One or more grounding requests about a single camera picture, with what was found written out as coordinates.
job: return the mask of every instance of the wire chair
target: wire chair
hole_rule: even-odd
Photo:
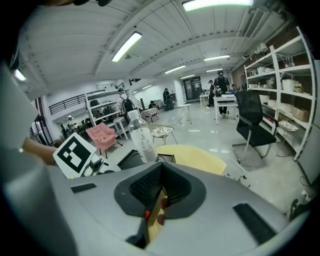
[[[149,130],[150,130],[150,133],[152,136],[153,143],[155,143],[155,138],[160,138],[160,139],[162,139],[164,145],[166,145],[166,137],[169,134],[172,134],[172,136],[175,140],[175,143],[178,144],[178,142],[173,134],[173,130],[174,130],[173,127],[167,126],[167,125],[161,125],[161,124],[154,124],[154,123],[148,123],[148,126],[149,126]]]
[[[278,121],[279,121],[278,130],[280,128],[284,130],[283,140],[281,142],[281,144],[283,145],[286,140],[286,135],[288,135],[288,133],[294,133],[294,132],[298,131],[299,128],[293,124],[293,122],[294,122],[293,117],[290,114],[288,114],[287,112],[285,112],[281,109],[277,109],[276,112],[278,114]],[[295,145],[295,136],[293,135],[292,148],[294,148],[294,145]],[[280,149],[275,154],[277,157],[285,158],[285,157],[290,156],[290,153],[287,155],[279,155],[279,151],[280,151]]]

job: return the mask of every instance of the doorway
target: doorway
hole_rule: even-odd
[[[200,76],[183,80],[183,85],[187,101],[199,100],[202,91]]]

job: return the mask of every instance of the black office chair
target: black office chair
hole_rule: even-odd
[[[236,127],[236,130],[242,135],[242,137],[246,139],[246,143],[233,144],[231,146],[232,151],[235,154],[238,163],[240,163],[245,158],[248,146],[250,144],[250,146],[253,147],[263,159],[269,153],[271,144],[275,143],[277,140],[275,134],[279,123],[276,119],[263,112],[259,93],[254,91],[241,91],[236,92],[235,97],[239,108],[239,114],[237,115],[239,118],[239,123]],[[273,134],[259,125],[263,119],[263,116],[268,117],[275,123]],[[241,160],[234,149],[234,146],[240,145],[245,145],[244,154]],[[261,154],[256,147],[264,145],[269,145],[269,147],[265,154]]]

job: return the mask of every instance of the plastic water bottle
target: plastic water bottle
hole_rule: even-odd
[[[139,117],[138,110],[128,112],[130,123],[128,125],[131,139],[144,163],[151,163],[157,160],[158,154],[152,140],[148,124]]]

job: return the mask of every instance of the yellow round table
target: yellow round table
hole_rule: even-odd
[[[203,149],[186,145],[163,145],[156,148],[158,154],[174,155],[175,163],[221,175],[226,163]]]

